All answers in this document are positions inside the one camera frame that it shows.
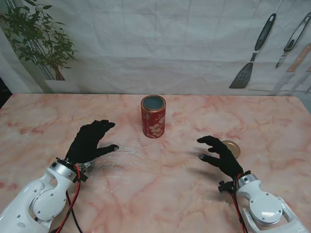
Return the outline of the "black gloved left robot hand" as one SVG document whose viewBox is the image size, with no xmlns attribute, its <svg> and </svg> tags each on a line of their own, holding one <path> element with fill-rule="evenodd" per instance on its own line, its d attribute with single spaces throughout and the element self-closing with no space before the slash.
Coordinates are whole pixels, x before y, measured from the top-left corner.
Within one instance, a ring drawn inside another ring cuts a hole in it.
<svg viewBox="0 0 311 233">
<path fill-rule="evenodd" d="M 95 120 L 91 124 L 82 126 L 69 147 L 65 160 L 72 164 L 84 164 L 118 150 L 119 146 L 114 144 L 98 147 L 105 133 L 114 126 L 115 123 L 108 120 Z"/>
</svg>

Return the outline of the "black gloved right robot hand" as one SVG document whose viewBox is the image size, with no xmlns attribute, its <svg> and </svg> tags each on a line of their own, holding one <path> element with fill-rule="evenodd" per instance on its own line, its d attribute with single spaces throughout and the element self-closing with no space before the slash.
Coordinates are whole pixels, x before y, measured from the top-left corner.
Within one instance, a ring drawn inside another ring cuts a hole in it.
<svg viewBox="0 0 311 233">
<path fill-rule="evenodd" d="M 200 154 L 200 160 L 218 167 L 221 172 L 233 180 L 238 175 L 244 173 L 243 168 L 240 166 L 231 150 L 218 138 L 208 135 L 197 139 L 197 142 L 207 144 L 210 146 L 208 149 L 209 152 L 219 155 L 219 158 L 216 158 L 211 155 Z"/>
</svg>

